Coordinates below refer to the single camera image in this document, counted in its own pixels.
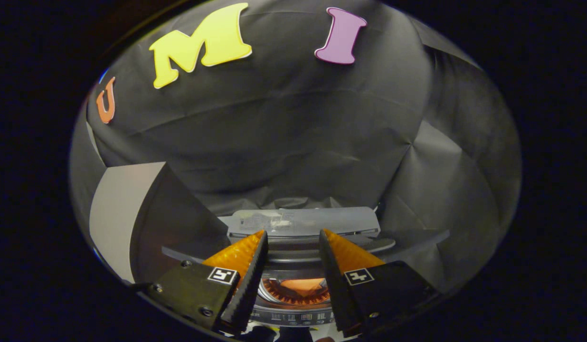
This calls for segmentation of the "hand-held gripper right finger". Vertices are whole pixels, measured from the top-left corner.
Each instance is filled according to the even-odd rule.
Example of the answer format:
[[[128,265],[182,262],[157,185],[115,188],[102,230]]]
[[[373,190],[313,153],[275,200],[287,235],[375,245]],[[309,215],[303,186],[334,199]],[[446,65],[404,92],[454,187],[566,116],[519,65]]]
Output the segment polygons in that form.
[[[385,335],[439,302],[439,292],[402,261],[384,262],[327,229],[319,252],[337,330]]]

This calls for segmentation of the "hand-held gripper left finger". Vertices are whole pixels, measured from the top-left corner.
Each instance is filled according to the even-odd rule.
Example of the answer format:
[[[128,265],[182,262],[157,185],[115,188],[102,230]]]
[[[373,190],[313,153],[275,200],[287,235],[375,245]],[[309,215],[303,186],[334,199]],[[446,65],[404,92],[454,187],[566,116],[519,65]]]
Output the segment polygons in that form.
[[[243,333],[255,305],[269,242],[261,230],[201,263],[181,262],[149,286],[149,297],[210,331]]]

